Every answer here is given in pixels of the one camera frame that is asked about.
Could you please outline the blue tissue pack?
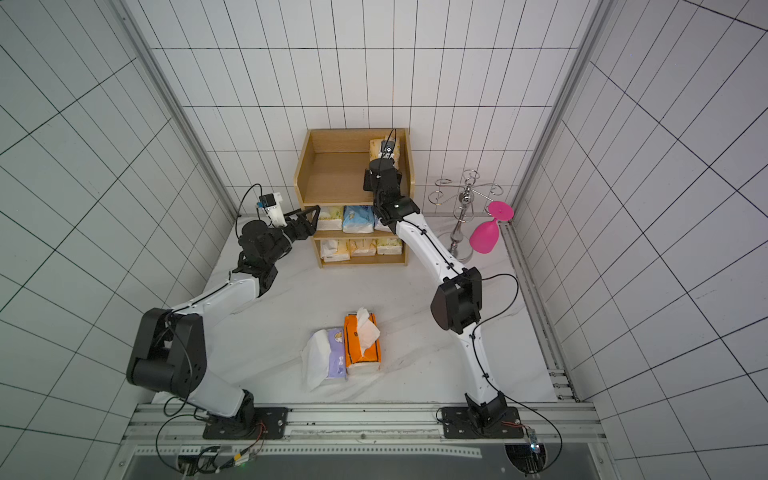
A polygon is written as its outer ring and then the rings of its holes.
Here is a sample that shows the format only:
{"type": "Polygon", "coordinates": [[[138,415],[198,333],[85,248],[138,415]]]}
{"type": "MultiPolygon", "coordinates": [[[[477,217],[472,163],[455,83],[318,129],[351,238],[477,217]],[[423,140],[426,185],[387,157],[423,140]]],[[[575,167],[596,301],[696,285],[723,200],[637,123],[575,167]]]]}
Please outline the blue tissue pack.
{"type": "Polygon", "coordinates": [[[344,207],[342,231],[346,234],[369,234],[374,231],[375,216],[371,206],[347,205],[344,207]]]}

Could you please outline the purple white tissue pack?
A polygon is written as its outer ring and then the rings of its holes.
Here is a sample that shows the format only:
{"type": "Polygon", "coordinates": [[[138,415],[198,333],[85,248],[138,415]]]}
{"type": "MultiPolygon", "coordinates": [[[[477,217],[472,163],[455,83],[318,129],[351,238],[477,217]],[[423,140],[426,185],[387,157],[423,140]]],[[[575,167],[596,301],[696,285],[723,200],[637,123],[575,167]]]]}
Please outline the purple white tissue pack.
{"type": "Polygon", "coordinates": [[[342,383],[347,380],[345,346],[341,327],[315,331],[301,351],[305,389],[342,383]]]}

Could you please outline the orange tissue box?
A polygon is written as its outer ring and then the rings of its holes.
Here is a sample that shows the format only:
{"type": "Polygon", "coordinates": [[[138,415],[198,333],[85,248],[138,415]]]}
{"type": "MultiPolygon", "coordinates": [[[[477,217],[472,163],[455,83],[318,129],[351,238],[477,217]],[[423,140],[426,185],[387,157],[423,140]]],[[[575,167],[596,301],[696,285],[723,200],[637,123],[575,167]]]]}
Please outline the orange tissue box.
{"type": "Polygon", "coordinates": [[[344,319],[344,355],[347,374],[361,376],[377,372],[382,363],[380,330],[376,317],[367,308],[344,319]]]}

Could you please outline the white green tissue pack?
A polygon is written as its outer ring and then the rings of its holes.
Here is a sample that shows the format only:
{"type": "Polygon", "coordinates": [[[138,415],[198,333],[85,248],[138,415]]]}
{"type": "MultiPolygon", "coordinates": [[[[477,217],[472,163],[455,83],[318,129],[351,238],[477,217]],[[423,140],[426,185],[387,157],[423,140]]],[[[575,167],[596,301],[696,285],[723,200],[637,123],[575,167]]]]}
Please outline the white green tissue pack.
{"type": "Polygon", "coordinates": [[[318,215],[318,231],[341,231],[343,229],[344,207],[323,206],[318,215]]]}

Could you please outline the beige tissue pack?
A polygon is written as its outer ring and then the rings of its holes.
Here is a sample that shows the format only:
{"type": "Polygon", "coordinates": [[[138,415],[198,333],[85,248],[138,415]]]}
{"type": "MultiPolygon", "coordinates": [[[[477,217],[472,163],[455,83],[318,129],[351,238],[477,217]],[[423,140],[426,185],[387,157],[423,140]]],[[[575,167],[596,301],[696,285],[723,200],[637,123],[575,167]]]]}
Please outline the beige tissue pack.
{"type": "Polygon", "coordinates": [[[369,154],[370,154],[370,160],[374,160],[376,158],[380,157],[380,143],[384,139],[393,139],[397,142],[398,151],[394,158],[395,160],[395,166],[398,169],[399,168],[399,160],[400,160],[400,141],[398,139],[392,138],[378,138],[378,139],[372,139],[369,143],[369,154]]]}

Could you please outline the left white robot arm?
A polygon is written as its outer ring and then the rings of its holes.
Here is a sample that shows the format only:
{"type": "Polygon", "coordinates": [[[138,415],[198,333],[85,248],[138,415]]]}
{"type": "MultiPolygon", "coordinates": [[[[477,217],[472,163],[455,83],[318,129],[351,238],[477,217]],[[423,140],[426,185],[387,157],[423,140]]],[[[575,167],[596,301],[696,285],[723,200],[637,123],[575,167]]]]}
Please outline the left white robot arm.
{"type": "Polygon", "coordinates": [[[281,437],[277,423],[287,411],[257,408],[250,392],[212,372],[205,335],[271,288],[277,261],[294,242],[316,233],[320,211],[312,206],[289,212],[281,221],[249,221],[238,233],[241,252],[224,285],[176,307],[146,311],[128,361],[127,381],[205,411],[206,439],[281,437]]]}

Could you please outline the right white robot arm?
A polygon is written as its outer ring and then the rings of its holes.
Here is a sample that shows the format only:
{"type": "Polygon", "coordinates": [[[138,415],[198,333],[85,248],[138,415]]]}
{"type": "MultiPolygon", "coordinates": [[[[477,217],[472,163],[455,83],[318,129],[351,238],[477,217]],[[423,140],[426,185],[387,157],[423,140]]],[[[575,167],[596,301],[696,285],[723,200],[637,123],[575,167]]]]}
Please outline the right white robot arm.
{"type": "Polygon", "coordinates": [[[465,395],[468,429],[488,435],[501,426],[507,397],[493,386],[483,366],[487,359],[480,342],[482,275],[461,264],[440,243],[416,203],[402,192],[402,175],[391,158],[371,160],[366,153],[304,152],[294,177],[304,206],[352,202],[363,194],[374,216],[392,231],[431,274],[435,284],[430,312],[438,326],[455,334],[463,346],[475,386],[465,395]]]}

